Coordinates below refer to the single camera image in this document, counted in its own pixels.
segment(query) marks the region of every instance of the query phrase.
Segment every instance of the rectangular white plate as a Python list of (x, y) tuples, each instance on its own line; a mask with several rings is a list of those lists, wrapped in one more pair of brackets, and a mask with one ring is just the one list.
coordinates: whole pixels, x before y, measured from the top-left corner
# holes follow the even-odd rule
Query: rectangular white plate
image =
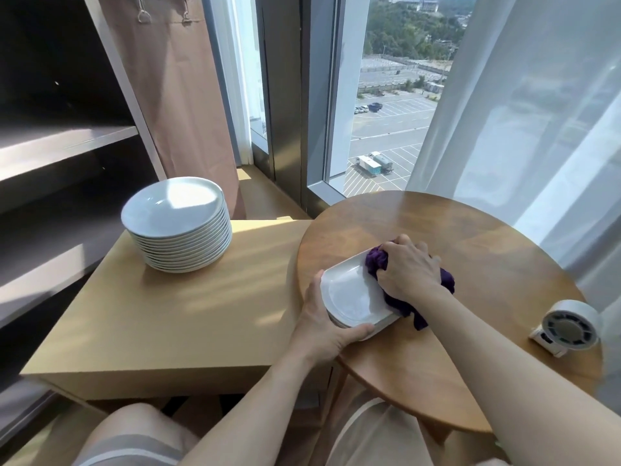
[(376, 327), (372, 337), (400, 315), (384, 302), (382, 288), (367, 272), (367, 253), (369, 250), (364, 250), (326, 270), (321, 278), (321, 296), (336, 325), (354, 327), (371, 323)]

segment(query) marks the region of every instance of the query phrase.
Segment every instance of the car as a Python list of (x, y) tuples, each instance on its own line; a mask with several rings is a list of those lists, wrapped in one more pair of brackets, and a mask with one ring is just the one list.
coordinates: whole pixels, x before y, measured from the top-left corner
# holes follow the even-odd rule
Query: car
[(379, 111), (380, 109), (382, 109), (382, 107), (383, 107), (383, 106), (384, 106), (384, 105), (383, 105), (382, 103), (377, 103), (377, 102), (375, 102), (375, 103), (371, 103), (371, 104), (369, 104), (369, 105), (368, 105), (368, 108), (369, 108), (369, 111), (372, 111), (372, 112), (377, 112), (377, 111)]

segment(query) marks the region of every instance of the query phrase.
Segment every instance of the brown fabric cover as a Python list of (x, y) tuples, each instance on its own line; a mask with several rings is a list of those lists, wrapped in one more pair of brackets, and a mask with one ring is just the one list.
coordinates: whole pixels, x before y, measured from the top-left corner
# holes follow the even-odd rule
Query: brown fabric cover
[(99, 0), (169, 178), (200, 176), (224, 190), (233, 219), (245, 210), (201, 0)]

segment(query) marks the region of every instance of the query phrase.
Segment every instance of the purple cloth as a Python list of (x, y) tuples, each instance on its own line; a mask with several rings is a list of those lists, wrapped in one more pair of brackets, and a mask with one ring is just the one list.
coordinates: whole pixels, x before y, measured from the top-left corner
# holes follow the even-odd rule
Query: purple cloth
[[(388, 254), (384, 250), (380, 250), (379, 247), (369, 250), (369, 253), (366, 254), (365, 258), (365, 266), (369, 274), (377, 279), (377, 271), (380, 269), (385, 270), (388, 267)], [(443, 268), (440, 268), (440, 279), (442, 286), (451, 291), (451, 294), (454, 294), (455, 279), (453, 278), (453, 275)], [(386, 304), (397, 309), (403, 317), (414, 314), (414, 328), (416, 330), (422, 330), (428, 326), (428, 323), (423, 316), (420, 315), (419, 312), (407, 302), (396, 299), (395, 297), (386, 294), (385, 291), (384, 301)]]

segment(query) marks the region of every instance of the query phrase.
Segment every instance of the desk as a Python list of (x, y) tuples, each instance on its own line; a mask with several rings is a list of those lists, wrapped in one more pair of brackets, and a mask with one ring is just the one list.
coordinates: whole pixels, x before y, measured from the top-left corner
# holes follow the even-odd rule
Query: desk
[[(185, 274), (146, 266), (123, 233), (22, 375), (83, 401), (247, 392), (297, 320), (296, 253), (311, 222), (233, 221), (223, 257)], [(306, 385), (324, 390), (328, 376)]]
[[(424, 240), (454, 275), (455, 297), (525, 352), (593, 394), (601, 377), (600, 346), (560, 359), (528, 339), (561, 299), (583, 296), (569, 275), (524, 235), (468, 205), (404, 191), (361, 194), (313, 221), (298, 251), (299, 290), (321, 269), (408, 234)], [(448, 429), (491, 428), (432, 329), (400, 319), (366, 342), (347, 347), (346, 371), (393, 405)]]

